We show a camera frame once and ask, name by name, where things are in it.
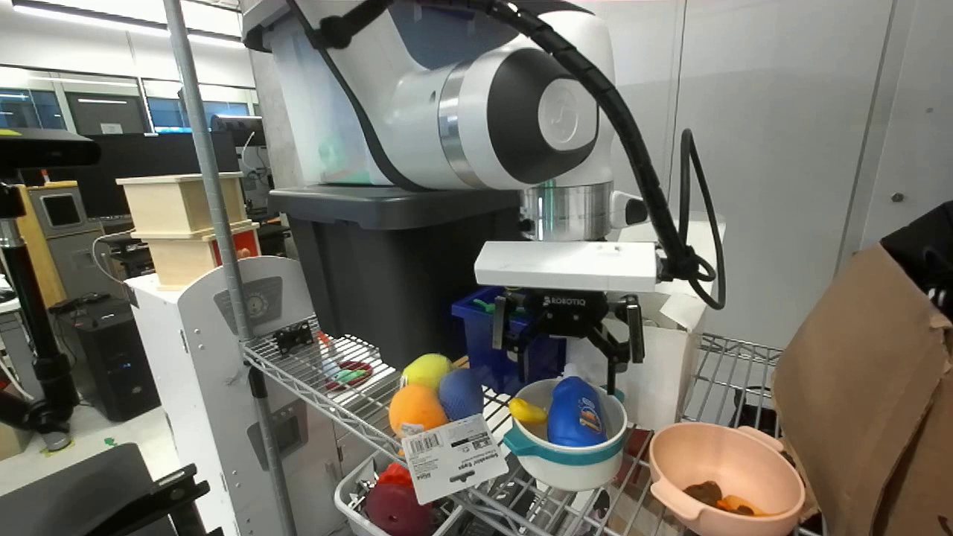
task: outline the price tag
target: price tag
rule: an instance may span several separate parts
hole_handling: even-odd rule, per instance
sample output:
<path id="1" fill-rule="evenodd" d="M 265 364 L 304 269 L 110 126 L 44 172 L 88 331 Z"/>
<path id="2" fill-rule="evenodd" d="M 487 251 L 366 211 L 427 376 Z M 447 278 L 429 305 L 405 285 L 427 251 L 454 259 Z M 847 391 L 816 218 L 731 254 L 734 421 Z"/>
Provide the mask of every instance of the price tag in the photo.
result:
<path id="1" fill-rule="evenodd" d="M 421 503 L 476 489 L 506 474 L 506 460 L 481 415 L 403 437 Z"/>

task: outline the orange bowl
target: orange bowl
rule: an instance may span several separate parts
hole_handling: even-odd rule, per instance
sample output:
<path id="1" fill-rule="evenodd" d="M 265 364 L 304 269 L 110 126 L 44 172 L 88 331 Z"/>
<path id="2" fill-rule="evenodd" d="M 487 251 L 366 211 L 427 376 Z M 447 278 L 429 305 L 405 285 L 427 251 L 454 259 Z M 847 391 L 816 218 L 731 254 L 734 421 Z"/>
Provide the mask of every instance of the orange bowl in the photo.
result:
<path id="1" fill-rule="evenodd" d="M 676 424 L 651 443 L 654 495 L 701 536 L 782 536 L 805 513 L 805 483 L 782 455 L 783 443 L 758 428 Z M 761 516 L 737 516 L 685 495 L 689 486 L 719 483 L 744 498 Z"/>

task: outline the gray container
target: gray container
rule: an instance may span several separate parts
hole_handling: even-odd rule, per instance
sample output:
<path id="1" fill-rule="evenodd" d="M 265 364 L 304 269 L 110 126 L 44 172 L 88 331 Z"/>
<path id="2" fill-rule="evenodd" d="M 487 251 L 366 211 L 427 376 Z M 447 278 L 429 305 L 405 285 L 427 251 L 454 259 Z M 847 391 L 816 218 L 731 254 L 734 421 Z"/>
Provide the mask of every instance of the gray container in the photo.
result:
<path id="1" fill-rule="evenodd" d="M 390 366 L 464 355 L 451 305 L 472 296 L 488 238 L 518 238 L 518 193 L 311 189 L 275 192 L 327 333 L 375 342 Z"/>

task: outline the plastic fruit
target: plastic fruit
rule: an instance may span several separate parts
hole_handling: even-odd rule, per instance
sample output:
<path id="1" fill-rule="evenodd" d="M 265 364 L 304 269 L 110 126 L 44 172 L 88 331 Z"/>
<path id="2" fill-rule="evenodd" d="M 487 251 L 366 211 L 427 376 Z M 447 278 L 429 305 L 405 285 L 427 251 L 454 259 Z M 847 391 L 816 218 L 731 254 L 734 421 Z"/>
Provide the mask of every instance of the plastic fruit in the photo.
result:
<path id="1" fill-rule="evenodd" d="M 484 415 L 484 387 L 472 369 L 454 369 L 442 381 L 442 406 L 451 421 Z"/>
<path id="2" fill-rule="evenodd" d="M 427 428 L 438 428 L 447 424 L 438 391 L 427 384 L 405 384 L 396 391 L 387 407 L 390 433 L 396 437 L 417 434 Z"/>
<path id="3" fill-rule="evenodd" d="M 511 400 L 511 415 L 514 421 L 518 421 L 522 425 L 543 425 L 545 424 L 545 407 L 527 403 L 527 400 Z"/>
<path id="4" fill-rule="evenodd" d="M 415 364 L 405 366 L 403 384 L 427 384 L 432 391 L 451 376 L 454 364 L 447 355 L 421 355 Z"/>
<path id="5" fill-rule="evenodd" d="M 554 387 L 554 403 L 548 406 L 548 440 L 560 446 L 592 446 L 604 440 L 601 406 L 592 384 L 573 376 Z"/>
<path id="6" fill-rule="evenodd" d="M 390 536 L 429 536 L 436 513 L 417 503 L 411 474 L 390 465 L 366 495 L 366 518 Z"/>

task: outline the blue ball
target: blue ball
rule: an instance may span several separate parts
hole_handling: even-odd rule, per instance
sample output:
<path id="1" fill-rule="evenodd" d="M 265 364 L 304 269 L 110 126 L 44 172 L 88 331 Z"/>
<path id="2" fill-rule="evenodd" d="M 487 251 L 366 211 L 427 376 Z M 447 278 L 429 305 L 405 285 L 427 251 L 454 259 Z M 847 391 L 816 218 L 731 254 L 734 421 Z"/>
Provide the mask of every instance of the blue ball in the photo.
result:
<path id="1" fill-rule="evenodd" d="M 472 369 L 454 369 L 442 381 L 442 406 L 451 421 L 464 421 L 484 412 L 484 391 Z"/>

